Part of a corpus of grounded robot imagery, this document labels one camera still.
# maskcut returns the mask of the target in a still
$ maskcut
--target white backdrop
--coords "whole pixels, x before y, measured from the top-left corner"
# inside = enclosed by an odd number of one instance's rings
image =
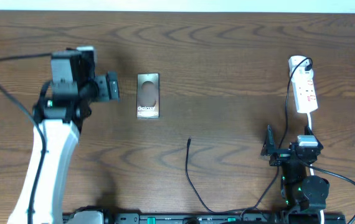
[[[355,13],[355,0],[0,0],[0,9]]]

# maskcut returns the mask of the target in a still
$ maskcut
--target white power strip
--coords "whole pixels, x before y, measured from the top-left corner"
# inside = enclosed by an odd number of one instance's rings
[[[306,57],[296,55],[288,60],[290,74],[295,67]],[[318,108],[315,86],[313,84],[313,69],[305,71],[305,67],[310,64],[309,60],[303,62],[292,76],[291,82],[295,97],[295,106],[298,113],[310,113]]]

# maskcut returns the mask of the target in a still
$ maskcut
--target brown wood surface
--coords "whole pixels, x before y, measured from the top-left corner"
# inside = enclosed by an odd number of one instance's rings
[[[315,62],[324,144],[316,165],[355,180],[355,15],[0,11],[0,56],[94,45],[97,73],[118,72],[120,103],[92,105],[71,161],[63,208],[204,212],[189,170],[214,210],[254,205],[275,173],[259,154],[267,124],[284,129],[287,60]],[[0,65],[0,82],[30,108],[51,79],[48,58]],[[161,117],[137,120],[136,74],[161,74]],[[289,101],[288,141],[306,115]],[[0,223],[19,197],[32,150],[32,125],[0,94]],[[355,187],[330,183],[328,212],[355,212]],[[284,207],[280,183],[260,208]]]

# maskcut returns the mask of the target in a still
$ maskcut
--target wooden tabletop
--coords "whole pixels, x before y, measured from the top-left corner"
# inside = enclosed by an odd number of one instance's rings
[[[284,130],[287,60],[313,58],[324,149],[315,166],[355,180],[355,14],[0,11],[0,57],[94,45],[97,74],[118,73],[121,101],[97,103],[72,157],[63,208],[205,212],[255,204],[276,168],[260,157],[268,124]],[[51,79],[50,59],[0,64],[0,83],[28,108]],[[136,119],[138,73],[160,73],[161,117]],[[285,145],[306,115],[289,100]],[[0,223],[14,208],[32,151],[32,125],[0,93]],[[355,187],[327,178],[327,212],[355,213]],[[259,208],[285,206],[278,181]]]

